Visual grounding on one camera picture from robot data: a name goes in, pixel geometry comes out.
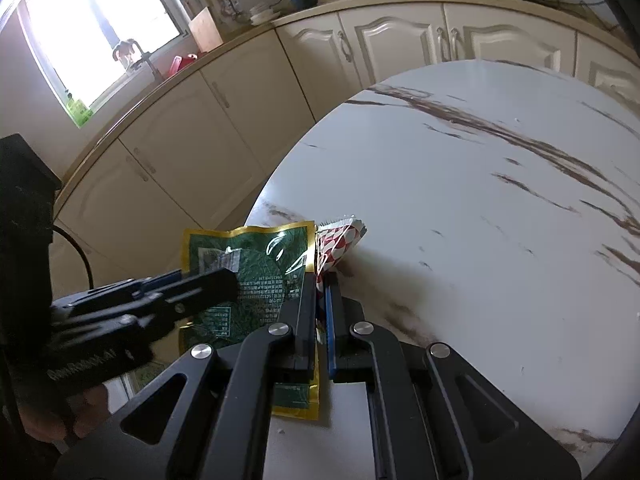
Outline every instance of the yellow packaging border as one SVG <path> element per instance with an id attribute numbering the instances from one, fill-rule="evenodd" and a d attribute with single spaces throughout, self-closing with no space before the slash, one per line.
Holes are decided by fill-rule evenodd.
<path id="1" fill-rule="evenodd" d="M 232 231 L 212 231 L 206 229 L 185 229 L 182 235 L 182 272 L 190 272 L 189 269 L 189 238 L 191 235 L 215 236 L 216 238 L 234 238 L 244 233 L 279 233 L 294 229 L 297 227 L 306 227 L 306 261 L 305 272 L 315 272 L 314 262 L 316 260 L 316 224 L 309 220 L 305 222 L 293 222 L 291 224 L 279 225 L 276 227 L 258 227 L 255 225 L 247 225 L 245 227 L 237 227 Z"/>
<path id="2" fill-rule="evenodd" d="M 316 224 L 313 221 L 293 222 L 291 224 L 279 225 L 276 227 L 258 227 L 244 226 L 233 229 L 232 231 L 215 231 L 206 229 L 185 229 L 182 235 L 182 254 L 181 264 L 182 272 L 190 272 L 189 268 L 189 240 L 191 235 L 215 236 L 217 238 L 234 238 L 244 233 L 279 233 L 288 229 L 297 227 L 306 227 L 306 260 L 305 272 L 315 272 L 314 263 L 316 260 Z M 193 323 L 188 322 L 186 325 L 178 329 L 178 351 L 180 355 L 186 352 L 184 347 L 184 330 Z M 309 383 L 308 408 L 284 408 L 283 406 L 273 406 L 272 415 L 288 416 L 303 420 L 318 420 L 320 413 L 320 370 L 318 362 L 318 342 L 314 349 L 316 357 L 314 360 L 314 378 Z"/>

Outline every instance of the cream cabinet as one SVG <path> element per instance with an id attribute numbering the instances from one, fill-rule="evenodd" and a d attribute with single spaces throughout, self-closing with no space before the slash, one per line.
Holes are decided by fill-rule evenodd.
<path id="1" fill-rule="evenodd" d="M 94 276 L 94 286 L 108 285 L 130 278 L 130 272 L 110 262 L 94 248 L 89 247 L 68 226 L 59 220 L 56 220 L 55 224 L 64 229 L 84 251 Z M 82 258 L 69 241 L 55 232 L 53 233 L 53 242 L 49 245 L 49 271 L 54 300 L 89 289 Z"/>
<path id="2" fill-rule="evenodd" d="M 395 4 L 340 12 L 364 87 L 450 60 L 442 4 Z"/>
<path id="3" fill-rule="evenodd" d="M 445 4 L 452 58 L 505 59 L 574 74 L 575 35 L 570 28 L 511 10 Z"/>
<path id="4" fill-rule="evenodd" d="M 337 13 L 289 23 L 277 33 L 316 121 L 362 90 Z"/>
<path id="5" fill-rule="evenodd" d="M 267 174 L 315 124 L 273 30 L 227 52 L 201 72 Z"/>
<path id="6" fill-rule="evenodd" d="M 265 178 L 199 72 L 159 98 L 120 140 L 204 228 L 216 228 Z"/>
<path id="7" fill-rule="evenodd" d="M 182 233 L 198 227 L 119 140 L 80 181 L 58 220 L 132 278 L 180 267 Z"/>
<path id="8" fill-rule="evenodd" d="M 575 76 L 640 116 L 640 68 L 608 46 L 578 34 Z"/>

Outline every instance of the human hand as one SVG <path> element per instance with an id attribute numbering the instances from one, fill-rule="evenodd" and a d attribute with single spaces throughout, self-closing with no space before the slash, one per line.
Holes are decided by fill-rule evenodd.
<path id="1" fill-rule="evenodd" d="M 74 421 L 74 433 L 80 437 L 86 437 L 99 424 L 107 420 L 111 415 L 107 401 L 109 394 L 104 384 L 85 390 L 78 405 L 74 406 L 76 420 Z M 19 406 L 20 418 L 24 424 L 24 431 L 41 442 L 53 442 L 63 440 L 66 437 L 65 425 L 59 416 L 51 412 L 37 410 L 27 404 Z"/>

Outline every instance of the faucet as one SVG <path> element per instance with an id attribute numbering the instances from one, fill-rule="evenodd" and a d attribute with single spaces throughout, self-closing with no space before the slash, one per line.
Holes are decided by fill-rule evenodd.
<path id="1" fill-rule="evenodd" d="M 140 52 L 140 59 L 135 62 L 132 62 L 131 59 L 134 54 L 134 50 L 133 50 L 134 46 L 136 46 L 138 48 L 138 51 Z M 160 71 L 156 68 L 156 66 L 153 63 L 151 63 L 151 60 L 150 60 L 151 53 L 144 52 L 140 47 L 140 44 L 133 38 L 119 41 L 118 44 L 115 47 L 113 47 L 112 56 L 114 61 L 120 61 L 123 59 L 126 60 L 127 70 L 129 69 L 137 70 L 142 66 L 143 63 L 146 62 L 146 64 L 148 64 L 149 68 L 151 69 L 151 73 L 154 75 L 154 81 L 157 84 L 160 84 L 164 81 L 164 77 L 162 77 L 162 74 L 160 73 Z"/>

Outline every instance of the cabinet handle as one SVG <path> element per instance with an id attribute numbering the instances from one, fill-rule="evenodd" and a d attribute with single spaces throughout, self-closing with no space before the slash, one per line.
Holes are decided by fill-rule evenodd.
<path id="1" fill-rule="evenodd" d="M 457 61 L 460 59 L 458 55 L 458 41 L 460 40 L 460 31 L 455 27 L 451 29 L 450 32 L 450 41 L 451 41 L 451 53 L 452 57 Z"/>
<path id="2" fill-rule="evenodd" d="M 146 174 L 146 172 L 144 170 L 140 171 L 140 165 L 138 164 L 138 162 L 136 161 L 135 158 L 133 158 L 130 155 L 127 155 L 126 161 L 131 166 L 131 169 L 133 169 L 133 173 L 135 173 L 137 176 L 139 176 L 145 182 L 149 182 L 148 174 Z"/>
<path id="3" fill-rule="evenodd" d="M 438 27 L 436 29 L 438 33 L 438 48 L 440 49 L 440 59 L 442 61 L 451 61 L 451 52 L 449 51 L 449 59 L 444 55 L 444 44 L 447 41 L 444 37 L 444 29 L 442 27 Z"/>
<path id="4" fill-rule="evenodd" d="M 222 101 L 222 104 L 225 105 L 225 108 L 230 108 L 231 105 L 229 104 L 229 101 L 226 100 L 225 95 L 222 93 L 222 90 L 220 90 L 220 87 L 217 85 L 217 83 L 215 81 L 211 81 L 209 84 L 211 85 L 213 93 L 218 97 L 220 101 Z"/>
<path id="5" fill-rule="evenodd" d="M 347 60 L 347 63 L 352 63 L 353 62 L 353 50 L 351 50 L 351 45 L 347 41 L 347 38 L 344 36 L 344 32 L 343 31 L 341 31 L 341 30 L 338 31 L 338 38 L 340 39 L 340 49 L 342 50 L 342 53 L 344 54 L 344 59 Z M 344 49 L 345 45 L 349 49 L 348 52 Z"/>
<path id="6" fill-rule="evenodd" d="M 146 156 L 142 155 L 142 152 L 138 148 L 133 149 L 133 153 L 136 155 L 136 158 L 142 167 L 145 168 L 149 173 L 154 174 L 156 172 L 156 168 L 154 168 L 151 163 L 149 163 Z"/>

